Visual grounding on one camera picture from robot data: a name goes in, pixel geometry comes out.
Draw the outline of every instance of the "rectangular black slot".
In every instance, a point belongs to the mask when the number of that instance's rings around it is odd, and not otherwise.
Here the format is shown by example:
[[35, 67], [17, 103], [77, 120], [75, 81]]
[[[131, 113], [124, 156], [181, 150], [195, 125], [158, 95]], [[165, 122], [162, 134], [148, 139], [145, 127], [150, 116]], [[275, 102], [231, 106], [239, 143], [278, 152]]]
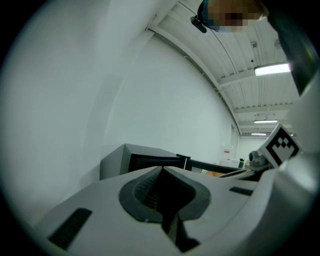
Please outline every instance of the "rectangular black slot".
[[245, 188], [241, 188], [241, 187], [237, 187], [237, 186], [234, 186], [234, 187], [230, 188], [229, 190], [232, 192], [246, 195], [246, 196], [251, 196], [252, 193], [254, 192], [253, 190], [245, 189]]
[[79, 208], [77, 209], [48, 239], [56, 246], [66, 250], [75, 239], [77, 233], [88, 220], [92, 211]]

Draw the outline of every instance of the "lit light fixture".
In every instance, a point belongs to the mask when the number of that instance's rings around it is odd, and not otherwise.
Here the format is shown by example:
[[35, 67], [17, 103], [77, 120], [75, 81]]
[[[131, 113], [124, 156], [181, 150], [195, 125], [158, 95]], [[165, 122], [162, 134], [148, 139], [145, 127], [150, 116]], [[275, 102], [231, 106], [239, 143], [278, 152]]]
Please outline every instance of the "lit light fixture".
[[254, 121], [255, 124], [275, 124], [278, 123], [278, 120], [261, 120], [261, 121]]
[[251, 133], [252, 136], [266, 136], [266, 133]]
[[256, 77], [269, 75], [269, 74], [290, 72], [290, 71], [291, 71], [291, 69], [290, 69], [290, 66], [288, 63], [256, 66], [254, 68], [254, 73], [255, 73]]

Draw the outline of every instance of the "fluorescent light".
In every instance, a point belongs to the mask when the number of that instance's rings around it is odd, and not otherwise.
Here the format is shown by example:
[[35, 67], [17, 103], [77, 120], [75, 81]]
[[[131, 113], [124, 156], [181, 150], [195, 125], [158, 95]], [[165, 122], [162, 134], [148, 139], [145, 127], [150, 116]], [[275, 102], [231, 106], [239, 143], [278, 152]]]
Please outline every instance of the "fluorescent light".
[[275, 124], [277, 120], [261, 120], [261, 121], [254, 121], [255, 124]]
[[266, 136], [266, 133], [251, 133], [252, 136]]
[[254, 72], [257, 77], [269, 75], [269, 74], [290, 72], [290, 71], [291, 71], [291, 69], [290, 69], [290, 66], [288, 63], [273, 64], [273, 65], [266, 65], [266, 66], [257, 66], [254, 68]]

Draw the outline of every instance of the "white wall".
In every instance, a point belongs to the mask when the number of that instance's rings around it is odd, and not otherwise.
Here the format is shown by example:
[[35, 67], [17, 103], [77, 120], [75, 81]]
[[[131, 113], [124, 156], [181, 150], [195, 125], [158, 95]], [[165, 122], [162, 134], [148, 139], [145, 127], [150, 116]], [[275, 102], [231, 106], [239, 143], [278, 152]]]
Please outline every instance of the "white wall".
[[251, 151], [256, 151], [267, 140], [265, 137], [240, 137], [237, 149], [237, 159], [243, 158], [244, 162], [249, 160]]
[[231, 122], [208, 80], [178, 51], [153, 37], [121, 85], [102, 156], [129, 143], [219, 163], [231, 141]]
[[106, 124], [161, 0], [50, 1], [1, 73], [1, 181], [23, 218], [99, 179]]

